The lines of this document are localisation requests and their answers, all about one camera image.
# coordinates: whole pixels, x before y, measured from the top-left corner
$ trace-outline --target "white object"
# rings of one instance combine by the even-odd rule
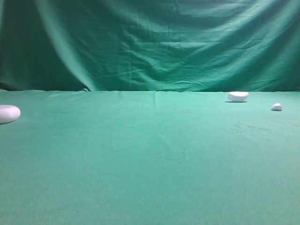
[[[248,92],[232,91],[227,94],[227,98],[233,102],[244,102],[249,96]]]
[[[274,111],[281,111],[282,110],[282,106],[280,103],[276,103],[272,106],[271,110],[274,110]]]
[[[14,105],[0,105],[0,124],[10,123],[17,120],[21,111]]]

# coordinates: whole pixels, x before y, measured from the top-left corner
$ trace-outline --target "green floor cloth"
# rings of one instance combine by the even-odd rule
[[[0,224],[299,225],[299,98],[0,92]]]

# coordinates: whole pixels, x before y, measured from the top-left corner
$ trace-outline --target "green cloth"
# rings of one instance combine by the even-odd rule
[[[0,88],[299,91],[299,0],[0,0]]]
[[[299,225],[299,98],[2,91],[0,224]]]

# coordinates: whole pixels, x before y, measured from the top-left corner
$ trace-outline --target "green curtain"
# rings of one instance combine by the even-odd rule
[[[0,0],[6,90],[300,90],[299,0]]]

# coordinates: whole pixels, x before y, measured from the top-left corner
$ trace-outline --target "white stone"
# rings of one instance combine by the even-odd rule
[[[14,105],[0,105],[0,124],[10,123],[17,120],[21,111]]]
[[[282,110],[282,106],[280,103],[276,103],[272,106],[271,110],[274,110],[274,111],[281,111]]]
[[[232,91],[227,94],[227,98],[233,102],[244,102],[249,96],[248,92]]]

